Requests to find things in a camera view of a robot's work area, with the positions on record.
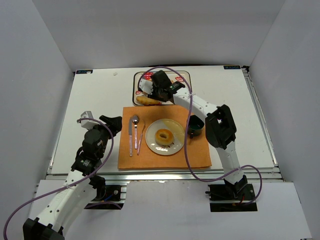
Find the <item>pale bagel bread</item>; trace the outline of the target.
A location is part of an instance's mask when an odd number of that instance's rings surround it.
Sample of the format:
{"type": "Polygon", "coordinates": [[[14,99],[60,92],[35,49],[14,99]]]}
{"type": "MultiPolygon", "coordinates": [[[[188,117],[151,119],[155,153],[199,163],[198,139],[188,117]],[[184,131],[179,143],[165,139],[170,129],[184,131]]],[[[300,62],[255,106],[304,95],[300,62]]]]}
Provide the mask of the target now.
{"type": "Polygon", "coordinates": [[[165,128],[159,129],[155,135],[155,141],[158,145],[161,146],[168,146],[174,142],[174,135],[173,133],[165,128]]]}

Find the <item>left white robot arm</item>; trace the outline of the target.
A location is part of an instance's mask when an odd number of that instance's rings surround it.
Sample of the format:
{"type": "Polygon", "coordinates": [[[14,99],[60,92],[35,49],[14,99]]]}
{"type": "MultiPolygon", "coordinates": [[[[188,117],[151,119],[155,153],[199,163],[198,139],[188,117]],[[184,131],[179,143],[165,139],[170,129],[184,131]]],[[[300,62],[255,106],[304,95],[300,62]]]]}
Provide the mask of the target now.
{"type": "Polygon", "coordinates": [[[87,131],[74,163],[50,203],[23,224],[25,240],[63,240],[83,209],[91,201],[102,200],[106,195],[106,180],[97,172],[110,156],[105,153],[108,141],[113,141],[122,130],[122,117],[101,115],[95,120],[90,112],[86,112],[77,122],[87,131]]]}

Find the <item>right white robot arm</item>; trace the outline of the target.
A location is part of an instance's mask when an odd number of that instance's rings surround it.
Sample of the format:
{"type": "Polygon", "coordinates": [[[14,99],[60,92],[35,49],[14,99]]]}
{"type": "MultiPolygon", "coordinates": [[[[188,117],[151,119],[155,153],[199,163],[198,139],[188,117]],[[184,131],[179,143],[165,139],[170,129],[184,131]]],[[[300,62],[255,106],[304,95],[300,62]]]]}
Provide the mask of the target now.
{"type": "Polygon", "coordinates": [[[224,171],[223,181],[228,191],[237,198],[247,185],[247,177],[241,170],[236,152],[237,128],[230,108],[217,106],[192,93],[190,85],[176,81],[172,83],[163,70],[151,76],[152,91],[150,96],[156,100],[170,101],[189,110],[203,123],[205,138],[213,146],[220,158],[224,171]]]}

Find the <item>twisted bread stick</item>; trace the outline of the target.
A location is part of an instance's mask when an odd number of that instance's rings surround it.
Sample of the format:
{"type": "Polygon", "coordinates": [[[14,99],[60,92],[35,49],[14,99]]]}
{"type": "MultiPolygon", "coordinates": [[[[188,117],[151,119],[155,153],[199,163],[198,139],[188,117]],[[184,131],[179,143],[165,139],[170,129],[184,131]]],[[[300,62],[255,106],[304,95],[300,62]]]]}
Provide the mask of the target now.
{"type": "Polygon", "coordinates": [[[151,105],[161,105],[162,103],[158,100],[152,99],[152,98],[148,98],[146,96],[137,96],[136,97],[136,101],[141,104],[141,105],[145,105],[145,106],[151,106],[151,105]]]}

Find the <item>strawberry pattern tray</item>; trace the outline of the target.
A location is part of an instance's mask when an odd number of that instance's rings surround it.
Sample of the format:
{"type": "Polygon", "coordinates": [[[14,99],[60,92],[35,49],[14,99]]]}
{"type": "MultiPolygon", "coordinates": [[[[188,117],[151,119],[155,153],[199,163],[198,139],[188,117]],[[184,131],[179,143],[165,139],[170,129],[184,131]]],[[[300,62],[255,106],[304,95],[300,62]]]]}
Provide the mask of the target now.
{"type": "MultiPolygon", "coordinates": [[[[144,74],[142,80],[140,81],[140,85],[145,83],[146,81],[149,81],[149,82],[151,82],[151,84],[149,84],[149,86],[150,86],[149,88],[151,88],[152,87],[151,76],[154,73],[158,72],[159,70],[160,69],[154,69],[154,70],[149,71],[146,74],[144,74]]],[[[162,70],[166,73],[166,75],[168,76],[168,78],[170,79],[170,81],[172,83],[181,82],[184,85],[186,85],[185,82],[183,81],[183,79],[178,74],[174,73],[173,71],[167,70],[167,69],[162,69],[162,70]]],[[[147,97],[148,96],[148,92],[142,92],[142,91],[139,91],[139,89],[138,89],[138,81],[143,73],[144,73],[143,71],[137,72],[133,78],[132,102],[136,106],[143,106],[143,104],[137,100],[137,97],[147,97]]],[[[181,76],[183,76],[183,78],[188,82],[189,86],[192,88],[190,74],[184,70],[178,70],[178,73],[181,76]]]]}

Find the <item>orange cloth placemat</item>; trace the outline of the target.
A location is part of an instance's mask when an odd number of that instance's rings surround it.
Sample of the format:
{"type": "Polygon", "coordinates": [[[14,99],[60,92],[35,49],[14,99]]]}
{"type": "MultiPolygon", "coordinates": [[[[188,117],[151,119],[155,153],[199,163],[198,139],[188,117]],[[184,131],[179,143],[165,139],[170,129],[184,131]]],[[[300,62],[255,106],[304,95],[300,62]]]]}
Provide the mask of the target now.
{"type": "Polygon", "coordinates": [[[212,161],[209,143],[204,132],[194,138],[189,138],[185,133],[182,149],[173,155],[156,154],[147,146],[146,131],[150,124],[160,119],[171,119],[178,122],[185,132],[188,127],[186,124],[188,113],[189,111],[186,108],[174,104],[124,107],[118,152],[118,169],[185,169],[188,166],[192,168],[209,168],[212,165],[212,161]],[[137,155],[134,123],[132,123],[132,157],[130,157],[128,124],[130,117],[133,117],[133,115],[139,116],[137,125],[138,142],[144,125],[143,119],[145,120],[145,130],[140,154],[137,155]]]}

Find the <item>cream two-tone plate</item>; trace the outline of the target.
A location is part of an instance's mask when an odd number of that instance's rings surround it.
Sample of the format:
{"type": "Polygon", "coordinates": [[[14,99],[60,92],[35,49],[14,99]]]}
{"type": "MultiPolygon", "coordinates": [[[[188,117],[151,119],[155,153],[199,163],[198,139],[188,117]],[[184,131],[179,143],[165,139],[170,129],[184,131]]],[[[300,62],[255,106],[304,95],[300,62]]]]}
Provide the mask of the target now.
{"type": "Polygon", "coordinates": [[[170,156],[176,154],[184,146],[185,130],[177,122],[172,119],[159,119],[149,125],[145,133],[145,141],[149,149],[162,156],[170,156]],[[167,129],[174,136],[173,143],[170,145],[159,145],[155,140],[155,133],[159,129],[167,129]]]}

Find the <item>left corner blue label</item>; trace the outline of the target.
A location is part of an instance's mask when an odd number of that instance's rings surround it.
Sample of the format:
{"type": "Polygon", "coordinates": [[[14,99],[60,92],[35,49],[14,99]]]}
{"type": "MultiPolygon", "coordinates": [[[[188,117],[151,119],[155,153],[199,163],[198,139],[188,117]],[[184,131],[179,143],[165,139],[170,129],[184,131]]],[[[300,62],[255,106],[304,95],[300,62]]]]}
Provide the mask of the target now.
{"type": "Polygon", "coordinates": [[[92,74],[93,70],[92,69],[81,69],[81,70],[77,70],[75,73],[77,75],[80,75],[80,74],[92,74]]]}

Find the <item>corner blue label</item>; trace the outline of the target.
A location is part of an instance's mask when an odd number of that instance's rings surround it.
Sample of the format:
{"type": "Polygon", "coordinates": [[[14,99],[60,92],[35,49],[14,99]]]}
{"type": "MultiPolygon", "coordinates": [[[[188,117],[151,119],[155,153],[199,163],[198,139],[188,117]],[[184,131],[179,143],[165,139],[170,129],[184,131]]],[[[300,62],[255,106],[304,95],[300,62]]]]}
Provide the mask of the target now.
{"type": "Polygon", "coordinates": [[[224,65],[223,68],[225,70],[240,70],[241,67],[239,65],[224,65]]]}
{"type": "Polygon", "coordinates": [[[75,73],[77,75],[80,75],[80,74],[92,74],[93,70],[92,69],[81,69],[81,70],[77,70],[75,73]]]}

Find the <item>right corner blue label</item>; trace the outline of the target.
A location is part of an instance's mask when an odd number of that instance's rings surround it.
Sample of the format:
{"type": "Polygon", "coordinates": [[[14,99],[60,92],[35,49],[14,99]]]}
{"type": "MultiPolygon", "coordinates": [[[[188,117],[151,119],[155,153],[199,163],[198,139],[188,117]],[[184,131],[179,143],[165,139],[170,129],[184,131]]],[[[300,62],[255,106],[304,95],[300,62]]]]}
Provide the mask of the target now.
{"type": "Polygon", "coordinates": [[[225,70],[240,70],[241,67],[239,65],[224,65],[223,68],[225,70]]]}

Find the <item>pink handled spoon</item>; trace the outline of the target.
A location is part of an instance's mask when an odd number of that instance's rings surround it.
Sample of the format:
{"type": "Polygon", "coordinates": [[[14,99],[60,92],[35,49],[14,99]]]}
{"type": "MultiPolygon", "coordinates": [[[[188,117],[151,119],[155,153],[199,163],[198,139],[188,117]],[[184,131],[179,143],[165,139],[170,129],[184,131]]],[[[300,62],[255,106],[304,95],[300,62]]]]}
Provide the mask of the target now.
{"type": "Polygon", "coordinates": [[[138,123],[140,121],[140,117],[135,114],[132,116],[132,122],[134,124],[134,148],[138,149],[138,123]]]}

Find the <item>pink handled fork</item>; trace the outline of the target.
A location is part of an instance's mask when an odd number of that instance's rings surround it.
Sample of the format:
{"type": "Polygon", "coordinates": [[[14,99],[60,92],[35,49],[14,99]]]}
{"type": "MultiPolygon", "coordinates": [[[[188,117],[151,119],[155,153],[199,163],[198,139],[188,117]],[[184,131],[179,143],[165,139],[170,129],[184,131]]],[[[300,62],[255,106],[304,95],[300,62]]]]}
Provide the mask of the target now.
{"type": "Polygon", "coordinates": [[[145,131],[145,128],[146,128],[146,121],[144,119],[142,119],[142,120],[143,120],[143,127],[142,127],[142,131],[141,131],[141,134],[140,134],[140,137],[139,137],[139,141],[138,141],[137,156],[139,156],[140,152],[141,152],[143,135],[144,135],[144,131],[145,131]]]}

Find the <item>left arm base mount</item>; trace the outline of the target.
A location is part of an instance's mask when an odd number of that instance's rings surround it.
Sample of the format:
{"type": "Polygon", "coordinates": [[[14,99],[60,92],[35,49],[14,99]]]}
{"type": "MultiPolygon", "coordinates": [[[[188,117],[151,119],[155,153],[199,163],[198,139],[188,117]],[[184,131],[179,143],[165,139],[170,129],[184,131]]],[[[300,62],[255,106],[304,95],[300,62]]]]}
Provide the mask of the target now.
{"type": "Polygon", "coordinates": [[[93,201],[85,206],[89,210],[121,210],[126,199],[127,187],[125,185],[105,185],[93,201]]]}

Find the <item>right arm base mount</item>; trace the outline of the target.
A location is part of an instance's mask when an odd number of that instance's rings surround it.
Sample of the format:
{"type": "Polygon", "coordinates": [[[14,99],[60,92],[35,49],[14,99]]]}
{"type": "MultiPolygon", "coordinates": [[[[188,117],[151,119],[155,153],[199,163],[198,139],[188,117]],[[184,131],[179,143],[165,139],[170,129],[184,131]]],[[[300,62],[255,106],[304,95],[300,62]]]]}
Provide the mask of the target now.
{"type": "Polygon", "coordinates": [[[248,184],[236,197],[224,184],[210,184],[205,192],[209,197],[211,213],[257,212],[256,195],[252,184],[248,184]]]}

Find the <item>aluminium table frame rail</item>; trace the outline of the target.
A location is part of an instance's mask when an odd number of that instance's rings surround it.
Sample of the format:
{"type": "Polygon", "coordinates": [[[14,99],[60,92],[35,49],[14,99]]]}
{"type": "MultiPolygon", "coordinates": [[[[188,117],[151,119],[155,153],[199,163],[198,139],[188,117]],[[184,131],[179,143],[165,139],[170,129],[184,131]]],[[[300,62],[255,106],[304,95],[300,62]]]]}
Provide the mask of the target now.
{"type": "MultiPolygon", "coordinates": [[[[236,152],[241,165],[249,165],[245,174],[250,182],[262,177],[264,182],[283,180],[271,140],[245,67],[177,66],[176,71],[190,74],[193,92],[216,105],[228,105],[237,127],[236,152]]],[[[95,117],[120,116],[124,107],[133,105],[134,75],[139,68],[94,69],[92,74],[75,74],[60,136],[49,165],[47,180],[64,180],[74,163],[85,130],[76,120],[84,111],[95,117]]],[[[111,156],[100,169],[109,181],[192,180],[185,169],[118,169],[120,137],[109,144],[111,156]]]]}

